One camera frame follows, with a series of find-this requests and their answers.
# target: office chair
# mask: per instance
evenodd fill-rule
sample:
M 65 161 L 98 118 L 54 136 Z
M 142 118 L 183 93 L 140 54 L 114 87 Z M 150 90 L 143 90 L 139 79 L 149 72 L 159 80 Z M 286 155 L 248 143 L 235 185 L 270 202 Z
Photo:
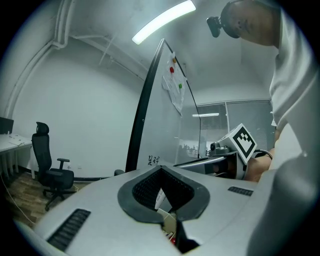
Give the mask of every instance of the office chair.
M 49 205 L 57 198 L 65 199 L 64 194 L 73 194 L 75 191 L 65 191 L 70 189 L 74 184 L 74 172 L 64 170 L 64 162 L 70 162 L 68 159 L 58 158 L 60 168 L 50 168 L 52 165 L 50 148 L 49 148 L 49 127 L 43 122 L 36 122 L 36 133 L 32 135 L 32 147 L 36 161 L 39 166 L 38 181 L 45 187 L 43 195 L 52 193 L 51 199 L 46 203 L 45 210 L 49 211 Z

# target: window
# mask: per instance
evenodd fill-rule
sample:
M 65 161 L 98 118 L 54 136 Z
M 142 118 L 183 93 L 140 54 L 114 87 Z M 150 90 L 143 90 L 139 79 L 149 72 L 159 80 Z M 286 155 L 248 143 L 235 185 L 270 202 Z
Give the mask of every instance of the window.
M 257 149 L 272 149 L 275 145 L 275 127 L 271 126 L 273 120 L 271 111 L 271 104 L 267 100 L 198 106 L 200 115 L 199 157 L 205 157 L 210 150 L 211 143 L 217 142 L 241 123 L 256 141 Z
M 275 127 L 269 101 L 246 101 L 226 104 L 230 130 L 243 124 L 257 143 L 258 150 L 270 150 L 275 146 Z
M 210 150 L 210 144 L 217 142 L 228 133 L 226 105 L 211 104 L 198 107 L 200 116 L 199 157 L 203 158 Z

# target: wooden floor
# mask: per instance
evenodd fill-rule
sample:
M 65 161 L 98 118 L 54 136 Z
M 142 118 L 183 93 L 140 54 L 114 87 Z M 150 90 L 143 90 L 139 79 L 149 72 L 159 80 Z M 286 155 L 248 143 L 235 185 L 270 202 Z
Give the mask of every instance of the wooden floor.
M 45 205 L 50 199 L 50 193 L 47 193 L 47 196 L 44 196 L 42 193 L 44 187 L 37 181 L 37 179 L 32 179 L 31 174 L 21 170 L 19 173 L 14 173 L 14 176 L 11 176 L 10 179 L 3 180 L 16 204 L 32 222 L 37 223 L 42 216 L 46 214 Z M 89 183 L 86 182 L 74 183 L 79 190 L 88 184 Z M 73 186 L 69 190 L 76 191 L 77 189 Z M 12 212 L 13 219 L 23 222 L 32 228 L 34 224 L 31 223 L 17 208 L 6 190 L 4 190 L 4 193 L 5 198 L 8 201 L 9 208 Z M 50 204 L 50 210 L 58 205 L 61 201 L 61 198 L 56 198 Z

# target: whiteboard frame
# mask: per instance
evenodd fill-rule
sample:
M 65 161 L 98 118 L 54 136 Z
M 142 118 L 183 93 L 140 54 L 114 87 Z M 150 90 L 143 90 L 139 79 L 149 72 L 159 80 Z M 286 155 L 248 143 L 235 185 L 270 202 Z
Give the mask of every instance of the whiteboard frame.
M 159 44 L 156 52 L 155 52 L 155 55 L 154 55 L 154 58 L 152 60 L 151 65 L 150 65 L 148 74 L 147 74 L 146 79 L 144 81 L 141 96 L 140 96 L 137 110 L 135 113 L 135 118 L 134 118 L 134 122 L 133 122 L 133 126 L 132 126 L 132 132 L 131 132 L 130 143 L 129 143 L 129 148 L 128 148 L 128 154 L 127 154 L 127 158 L 126 158 L 126 165 L 125 165 L 125 172 L 126 173 L 137 169 L 141 138 L 142 138 L 142 134 L 143 134 L 143 130 L 144 130 L 144 122 L 145 122 L 147 109 L 148 109 L 148 105 L 149 105 L 149 99 L 150 99 L 150 95 L 151 95 L 152 88 L 154 85 L 159 61 L 160 61 L 160 58 L 161 58 L 161 55 L 162 55 L 162 52 L 163 52 L 165 45 L 169 48 L 171 53 L 173 53 L 173 51 L 172 51 L 171 47 L 168 45 L 167 41 L 165 39 L 162 39 L 160 41 L 160 44 Z M 179 65 L 183 75 L 185 76 L 185 73 L 184 73 L 178 59 L 177 58 L 175 58 L 175 59 L 176 59 L 177 64 Z M 191 92 L 192 99 L 193 99 L 194 105 L 196 107 L 196 111 L 199 115 L 198 108 L 197 108 L 197 105 L 195 102 L 195 97 L 192 93 L 192 90 L 190 88 L 188 81 L 186 81 L 186 83 L 187 83 L 188 88 Z

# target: desk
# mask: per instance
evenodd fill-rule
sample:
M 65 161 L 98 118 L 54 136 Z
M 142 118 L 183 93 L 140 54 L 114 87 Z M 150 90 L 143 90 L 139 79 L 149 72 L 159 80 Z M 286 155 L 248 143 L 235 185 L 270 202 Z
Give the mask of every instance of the desk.
M 4 175 L 9 178 L 8 174 L 8 166 L 7 166 L 7 156 L 8 156 L 8 165 L 10 169 L 10 173 L 14 174 L 13 169 L 13 155 L 14 155 L 14 165 L 15 172 L 18 173 L 18 150 L 25 149 L 28 147 L 32 147 L 31 139 L 22 137 L 17 134 L 0 134 L 0 156 L 2 160 L 2 166 Z

